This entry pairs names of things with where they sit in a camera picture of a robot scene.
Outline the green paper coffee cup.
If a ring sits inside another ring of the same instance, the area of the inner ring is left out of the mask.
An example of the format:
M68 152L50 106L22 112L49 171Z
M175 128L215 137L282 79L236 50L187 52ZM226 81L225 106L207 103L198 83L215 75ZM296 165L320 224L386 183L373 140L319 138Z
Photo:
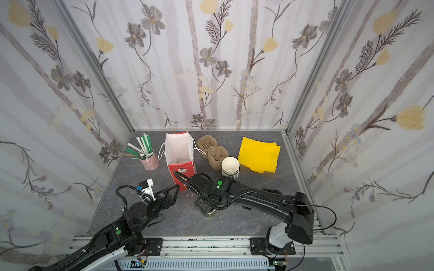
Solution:
M204 216L205 216L206 218L213 217L214 215L215 215L215 210L212 210L211 212L208 212L208 213L204 214Z

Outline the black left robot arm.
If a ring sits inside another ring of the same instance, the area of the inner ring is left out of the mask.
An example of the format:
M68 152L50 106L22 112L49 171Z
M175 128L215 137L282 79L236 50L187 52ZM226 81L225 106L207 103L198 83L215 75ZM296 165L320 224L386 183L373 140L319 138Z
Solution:
M136 255L145 247L142 231L155 220L161 211L169 209L176 203L179 185L163 189L151 198L150 202L136 202L129 206L127 199L120 193L128 188L142 196L137 187L122 185L115 194L123 202L123 214L120 218L100 229L82 248L66 258L46 267L33 266L32 271L94 271L114 262L123 256Z

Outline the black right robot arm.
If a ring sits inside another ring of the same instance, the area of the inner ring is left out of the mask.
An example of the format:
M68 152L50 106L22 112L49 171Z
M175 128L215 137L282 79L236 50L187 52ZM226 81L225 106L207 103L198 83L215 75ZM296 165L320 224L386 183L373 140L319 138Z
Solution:
M317 206L311 204L302 192L282 195L277 190L248 187L227 176L214 181L204 173L188 177L175 172L174 176L198 196L194 206L206 217L232 205L240 205L244 209L261 211L279 219L278 225L267 230L263 245L258 245L255 240L251 242L253 255L279 255L283 252L289 256L296 253L296 242L303 246L313 244L313 234L317 231L314 227Z

